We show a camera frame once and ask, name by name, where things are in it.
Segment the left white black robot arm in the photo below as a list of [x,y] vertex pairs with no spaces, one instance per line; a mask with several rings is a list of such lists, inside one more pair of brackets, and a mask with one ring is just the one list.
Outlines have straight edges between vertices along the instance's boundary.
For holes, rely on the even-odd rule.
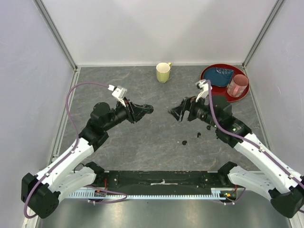
[[108,139],[108,130],[127,120],[134,124],[146,114],[153,112],[149,104],[138,105],[124,98],[115,108],[108,103],[97,103],[90,114],[85,128],[76,135],[76,140],[54,162],[36,175],[27,173],[21,181],[21,200],[24,202],[26,218],[51,215],[59,203],[76,190],[104,182],[104,169],[94,162],[80,171],[72,170],[85,158],[96,152]]

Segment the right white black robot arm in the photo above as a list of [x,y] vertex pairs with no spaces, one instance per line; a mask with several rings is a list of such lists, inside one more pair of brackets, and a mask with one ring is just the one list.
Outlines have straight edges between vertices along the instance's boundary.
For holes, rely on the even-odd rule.
[[231,184],[245,187],[270,201],[281,215],[292,218],[304,206],[304,177],[276,157],[252,130],[232,114],[231,103],[224,96],[215,96],[206,104],[201,98],[186,97],[169,113],[179,122],[185,112],[187,120],[199,119],[214,127],[222,142],[247,157],[263,176],[250,174],[233,162],[219,169],[218,183],[223,187]]

